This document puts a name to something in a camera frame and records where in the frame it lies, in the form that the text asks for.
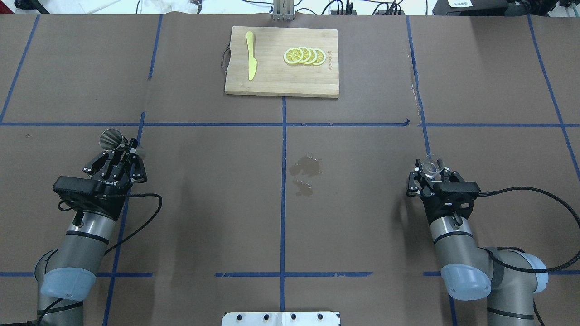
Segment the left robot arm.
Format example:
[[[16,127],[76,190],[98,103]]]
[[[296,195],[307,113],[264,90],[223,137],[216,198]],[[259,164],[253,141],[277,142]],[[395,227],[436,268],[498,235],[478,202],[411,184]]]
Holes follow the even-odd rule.
[[[125,200],[133,184],[147,181],[137,139],[102,136],[100,144],[101,153],[83,167],[87,177],[60,176],[54,182],[59,209],[75,215],[60,247],[44,254],[35,266],[38,326],[84,324],[83,304]]]

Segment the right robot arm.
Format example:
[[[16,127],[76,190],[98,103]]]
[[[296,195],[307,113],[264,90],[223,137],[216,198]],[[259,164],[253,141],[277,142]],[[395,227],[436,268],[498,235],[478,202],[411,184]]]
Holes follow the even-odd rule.
[[[406,194],[422,200],[448,295],[458,301],[486,299],[489,326],[534,325],[534,295],[549,280],[545,264],[519,249],[477,245],[468,218],[479,186],[446,168],[437,179],[417,161]]]

